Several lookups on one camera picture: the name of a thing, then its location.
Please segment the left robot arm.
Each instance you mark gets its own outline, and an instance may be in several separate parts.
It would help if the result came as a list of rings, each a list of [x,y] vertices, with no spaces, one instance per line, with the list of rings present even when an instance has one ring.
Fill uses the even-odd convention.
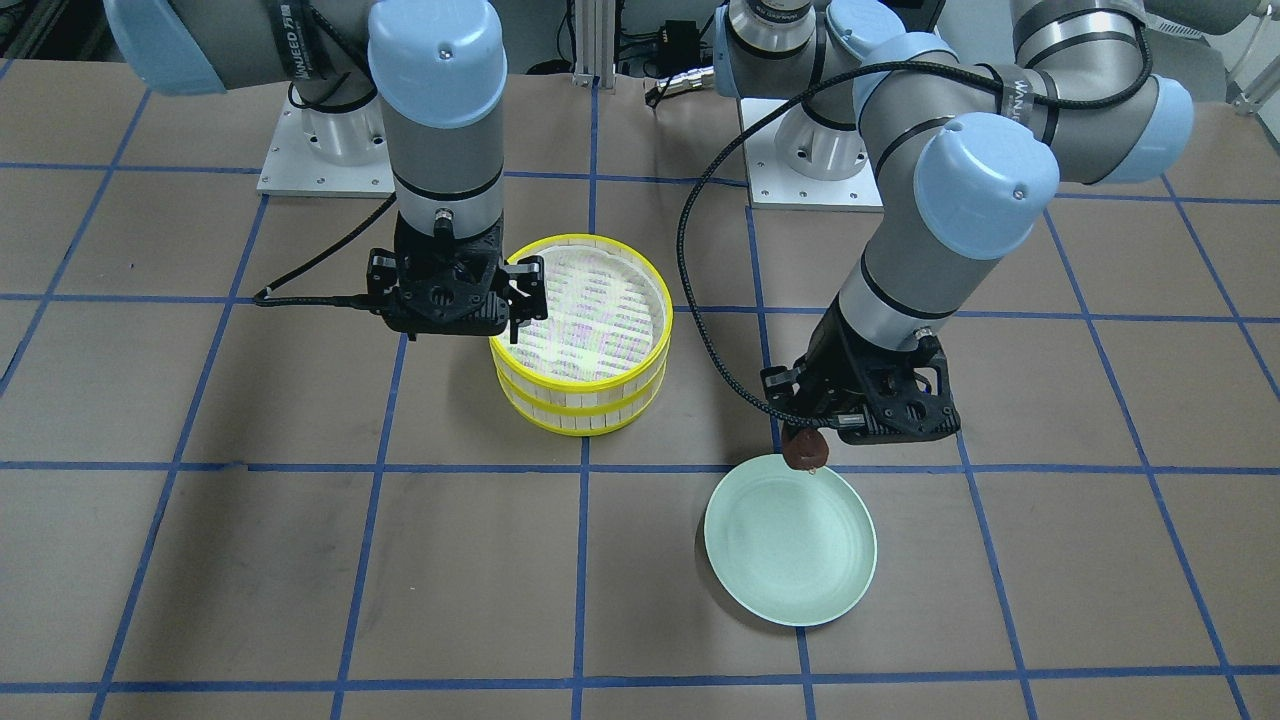
[[[1061,182],[1140,183],[1181,155],[1194,111],[1153,73],[1140,1],[1015,1],[1010,64],[964,65],[879,1],[731,1],[717,88],[778,97],[861,136],[884,217],[794,366],[762,373],[783,450],[959,430],[938,331],[1030,234]]]

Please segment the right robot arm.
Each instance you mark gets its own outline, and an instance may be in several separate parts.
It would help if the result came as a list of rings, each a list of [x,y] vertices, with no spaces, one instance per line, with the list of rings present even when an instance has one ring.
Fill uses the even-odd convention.
[[[390,249],[367,256],[357,295],[287,297],[310,259],[253,296],[260,307],[346,307],[396,332],[493,337],[548,315],[547,264],[508,263],[508,61],[488,1],[108,1],[123,58],[166,96],[287,82],[326,161],[387,151]]]

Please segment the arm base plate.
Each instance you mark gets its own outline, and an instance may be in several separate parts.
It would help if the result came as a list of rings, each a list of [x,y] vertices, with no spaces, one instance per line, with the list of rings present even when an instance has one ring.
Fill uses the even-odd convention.
[[[348,113],[284,102],[259,174],[261,195],[385,199],[394,190],[379,99]]]
[[[742,149],[755,209],[883,211],[867,146],[855,129],[832,129],[795,106]]]

